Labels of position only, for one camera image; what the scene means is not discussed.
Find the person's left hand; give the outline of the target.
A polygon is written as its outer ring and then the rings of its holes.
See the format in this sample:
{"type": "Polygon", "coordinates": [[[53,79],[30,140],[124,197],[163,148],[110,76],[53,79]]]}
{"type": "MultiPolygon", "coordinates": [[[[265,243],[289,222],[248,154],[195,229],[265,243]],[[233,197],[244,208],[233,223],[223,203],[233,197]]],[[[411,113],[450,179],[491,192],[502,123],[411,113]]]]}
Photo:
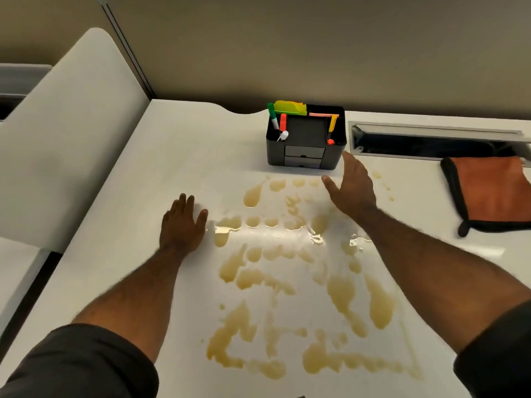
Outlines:
{"type": "Polygon", "coordinates": [[[195,231],[195,206],[195,197],[182,193],[163,216],[159,248],[180,260],[194,252],[203,240],[195,231]]]}

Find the person's right hand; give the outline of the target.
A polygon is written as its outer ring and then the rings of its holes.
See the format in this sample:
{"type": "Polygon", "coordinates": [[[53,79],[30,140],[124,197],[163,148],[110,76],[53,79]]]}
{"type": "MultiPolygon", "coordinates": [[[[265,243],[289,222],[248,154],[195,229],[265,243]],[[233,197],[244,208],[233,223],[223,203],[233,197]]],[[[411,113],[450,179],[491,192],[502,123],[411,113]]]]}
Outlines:
{"type": "Polygon", "coordinates": [[[362,162],[343,151],[342,199],[331,200],[335,207],[362,225],[377,210],[373,182],[362,162]]]}

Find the person's left forearm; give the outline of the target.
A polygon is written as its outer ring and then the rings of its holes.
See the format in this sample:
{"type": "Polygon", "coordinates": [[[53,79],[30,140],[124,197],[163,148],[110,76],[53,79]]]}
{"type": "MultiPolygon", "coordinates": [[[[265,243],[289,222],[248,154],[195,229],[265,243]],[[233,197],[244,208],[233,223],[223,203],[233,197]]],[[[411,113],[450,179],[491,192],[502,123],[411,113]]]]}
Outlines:
{"type": "Polygon", "coordinates": [[[104,328],[131,342],[156,362],[167,334],[178,270],[189,254],[166,245],[91,301],[72,324],[104,328]]]}

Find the person's right forearm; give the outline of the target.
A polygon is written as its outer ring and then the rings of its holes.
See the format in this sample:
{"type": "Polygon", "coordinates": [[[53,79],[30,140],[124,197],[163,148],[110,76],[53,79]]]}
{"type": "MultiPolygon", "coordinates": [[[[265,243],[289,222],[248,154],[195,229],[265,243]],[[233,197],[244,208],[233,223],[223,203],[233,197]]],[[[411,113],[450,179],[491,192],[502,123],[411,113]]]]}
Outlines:
{"type": "Polygon", "coordinates": [[[352,219],[420,317],[459,354],[531,289],[486,259],[366,206],[352,219]]]}

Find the black desk organizer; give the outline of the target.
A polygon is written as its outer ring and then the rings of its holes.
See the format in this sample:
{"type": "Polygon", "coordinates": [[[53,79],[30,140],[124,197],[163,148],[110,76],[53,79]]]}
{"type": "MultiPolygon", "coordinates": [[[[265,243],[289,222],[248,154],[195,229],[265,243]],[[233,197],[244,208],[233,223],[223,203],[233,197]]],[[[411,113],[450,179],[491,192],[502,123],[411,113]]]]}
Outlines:
{"type": "Polygon", "coordinates": [[[287,115],[285,141],[277,141],[280,130],[273,128],[269,112],[266,132],[267,162],[271,166],[305,167],[309,169],[334,170],[347,144],[346,115],[341,106],[307,104],[309,112],[335,113],[337,119],[332,134],[334,145],[327,145],[327,130],[330,118],[287,115]]]}

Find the yellow green sticky notes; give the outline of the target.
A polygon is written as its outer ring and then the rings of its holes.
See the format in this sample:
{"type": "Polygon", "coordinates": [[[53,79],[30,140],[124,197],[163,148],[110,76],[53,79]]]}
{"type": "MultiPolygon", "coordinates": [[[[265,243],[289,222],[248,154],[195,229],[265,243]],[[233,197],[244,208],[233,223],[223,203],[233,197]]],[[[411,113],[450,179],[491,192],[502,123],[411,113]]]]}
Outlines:
{"type": "Polygon", "coordinates": [[[273,103],[273,108],[277,114],[308,115],[307,105],[302,102],[277,100],[273,103]]]}

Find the spilled brown liquid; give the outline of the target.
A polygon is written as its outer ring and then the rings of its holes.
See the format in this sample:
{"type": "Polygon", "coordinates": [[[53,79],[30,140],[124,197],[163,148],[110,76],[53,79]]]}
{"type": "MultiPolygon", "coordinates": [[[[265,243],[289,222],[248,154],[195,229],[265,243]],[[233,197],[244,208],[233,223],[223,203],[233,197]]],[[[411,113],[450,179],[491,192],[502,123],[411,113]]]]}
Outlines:
{"type": "Polygon", "coordinates": [[[235,297],[219,304],[208,360],[274,380],[294,369],[422,379],[397,286],[319,178],[266,176],[225,213],[217,278],[235,297]]]}

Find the orange black microfiber cloth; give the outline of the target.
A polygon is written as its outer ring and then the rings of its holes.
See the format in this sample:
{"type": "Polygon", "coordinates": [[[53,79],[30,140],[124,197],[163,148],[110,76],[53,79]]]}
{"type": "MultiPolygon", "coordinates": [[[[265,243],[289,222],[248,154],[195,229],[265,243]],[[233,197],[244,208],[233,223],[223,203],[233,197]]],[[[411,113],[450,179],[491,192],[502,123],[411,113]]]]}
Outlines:
{"type": "Polygon", "coordinates": [[[461,218],[457,234],[531,230],[531,182],[521,158],[443,158],[440,167],[461,218]]]}

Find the white desk divider panel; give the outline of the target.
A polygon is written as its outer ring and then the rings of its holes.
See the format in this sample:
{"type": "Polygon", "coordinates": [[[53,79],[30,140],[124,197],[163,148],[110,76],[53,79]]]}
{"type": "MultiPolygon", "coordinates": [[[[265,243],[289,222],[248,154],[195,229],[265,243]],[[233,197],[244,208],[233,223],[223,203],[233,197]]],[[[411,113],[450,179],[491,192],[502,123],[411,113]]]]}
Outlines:
{"type": "Polygon", "coordinates": [[[93,27],[0,125],[0,238],[64,253],[150,100],[93,27]]]}

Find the person's dark left sleeve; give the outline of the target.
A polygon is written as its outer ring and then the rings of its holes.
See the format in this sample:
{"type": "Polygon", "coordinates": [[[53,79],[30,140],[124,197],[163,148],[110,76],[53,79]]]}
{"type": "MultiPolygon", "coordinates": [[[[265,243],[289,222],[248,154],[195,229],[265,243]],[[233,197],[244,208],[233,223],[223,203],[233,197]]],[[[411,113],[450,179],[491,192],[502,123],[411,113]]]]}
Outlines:
{"type": "Polygon", "coordinates": [[[0,398],[156,398],[153,362],[134,344],[85,324],[51,331],[0,387],[0,398]]]}

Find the person's dark sleeve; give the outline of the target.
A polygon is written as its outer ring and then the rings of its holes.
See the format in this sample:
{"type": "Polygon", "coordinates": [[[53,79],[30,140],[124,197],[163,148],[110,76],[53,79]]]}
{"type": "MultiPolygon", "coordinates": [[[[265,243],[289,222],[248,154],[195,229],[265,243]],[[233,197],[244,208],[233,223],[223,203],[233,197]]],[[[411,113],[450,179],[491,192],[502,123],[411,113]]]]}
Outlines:
{"type": "Polygon", "coordinates": [[[472,398],[531,398],[531,300],[469,343],[454,373],[472,398]]]}
{"type": "Polygon", "coordinates": [[[51,331],[0,387],[0,398],[156,398],[153,362],[134,344],[85,324],[51,331]]]}

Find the person's dark right sleeve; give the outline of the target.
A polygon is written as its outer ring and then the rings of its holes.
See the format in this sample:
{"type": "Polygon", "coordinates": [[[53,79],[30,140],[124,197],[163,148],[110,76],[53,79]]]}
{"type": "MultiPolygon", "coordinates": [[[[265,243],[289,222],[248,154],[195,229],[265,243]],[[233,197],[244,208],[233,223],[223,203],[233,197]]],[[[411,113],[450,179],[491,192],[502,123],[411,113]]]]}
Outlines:
{"type": "Polygon", "coordinates": [[[454,373],[472,398],[531,398],[531,300],[469,343],[454,373]]]}

